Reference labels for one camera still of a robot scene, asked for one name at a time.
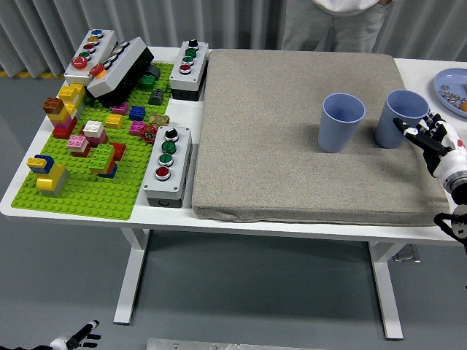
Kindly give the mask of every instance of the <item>plastic cup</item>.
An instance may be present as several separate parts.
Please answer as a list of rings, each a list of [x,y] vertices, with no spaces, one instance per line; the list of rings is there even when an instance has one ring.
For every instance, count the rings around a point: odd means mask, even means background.
[[[374,139],[384,148],[397,148],[405,137],[394,125],[394,118],[401,118],[407,125],[417,126],[430,111],[428,102],[419,94],[409,90],[394,90],[386,98],[379,118]]]
[[[365,117],[363,102],[348,93],[333,93],[324,99],[318,144],[323,151],[342,151]]]

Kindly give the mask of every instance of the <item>plate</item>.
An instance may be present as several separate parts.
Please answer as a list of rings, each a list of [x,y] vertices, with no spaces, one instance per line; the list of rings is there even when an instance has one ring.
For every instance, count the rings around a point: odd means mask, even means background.
[[[442,85],[449,85],[449,91],[454,95],[459,95],[460,98],[467,98],[466,84],[467,84],[467,69],[451,68],[444,71],[440,71],[434,80],[434,88],[438,100],[448,110],[453,111],[455,114],[461,117],[467,118],[467,112],[461,111],[459,108],[454,107],[443,96],[439,94]]]

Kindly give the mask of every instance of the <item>gray floor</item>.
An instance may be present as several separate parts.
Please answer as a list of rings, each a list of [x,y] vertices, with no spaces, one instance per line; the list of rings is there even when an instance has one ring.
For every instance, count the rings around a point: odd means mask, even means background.
[[[0,78],[0,195],[61,81]],[[101,322],[98,349],[149,338],[319,349],[465,349],[467,256],[419,246],[392,262],[405,339],[386,341],[359,242],[153,233],[131,325],[112,323],[129,244],[118,229],[0,216],[0,344],[32,348]]]

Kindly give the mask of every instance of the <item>white table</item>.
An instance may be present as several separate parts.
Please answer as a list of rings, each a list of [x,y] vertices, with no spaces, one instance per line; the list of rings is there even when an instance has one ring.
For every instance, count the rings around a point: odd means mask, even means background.
[[[155,61],[173,63],[178,48],[151,47]],[[406,89],[424,96],[431,108],[457,129],[460,137],[467,140],[467,124],[441,105],[433,90],[435,75],[448,68],[465,68],[467,63],[445,61],[421,61],[396,59]],[[123,280],[120,298],[115,312],[114,323],[129,324],[133,304],[144,261],[145,249],[150,230],[181,230],[189,232],[233,233],[242,235],[281,236],[296,238],[318,238],[345,241],[366,241],[371,253],[374,276],[377,283],[379,303],[386,338],[402,339],[401,324],[387,261],[406,244],[458,245],[459,243],[438,227],[379,227],[357,225],[324,225],[280,222],[233,223],[198,219],[190,207],[193,189],[193,175],[196,164],[203,102],[170,100],[166,111],[171,118],[171,125],[189,127],[193,137],[192,166],[188,177],[184,207],[181,209],[155,208],[147,205],[142,190],[136,199],[136,205],[128,221],[117,221],[95,217],[81,217],[69,214],[56,214],[44,211],[32,211],[11,207],[11,202],[18,193],[29,173],[26,165],[28,158],[35,156],[45,145],[52,132],[52,124],[45,118],[36,137],[23,158],[5,196],[0,203],[0,211],[10,219],[29,222],[66,223],[71,225],[95,225],[117,227],[123,231],[131,245],[126,274]],[[451,212],[455,205],[449,198]]]

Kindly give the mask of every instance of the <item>gray fabric pad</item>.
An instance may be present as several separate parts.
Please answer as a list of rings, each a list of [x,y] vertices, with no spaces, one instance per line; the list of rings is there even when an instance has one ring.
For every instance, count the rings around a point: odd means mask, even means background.
[[[374,132],[387,94],[404,88],[387,55],[213,50],[193,210],[234,222],[433,225],[449,209],[422,151],[383,149]],[[350,93],[366,116],[343,151],[317,144],[324,98]]]

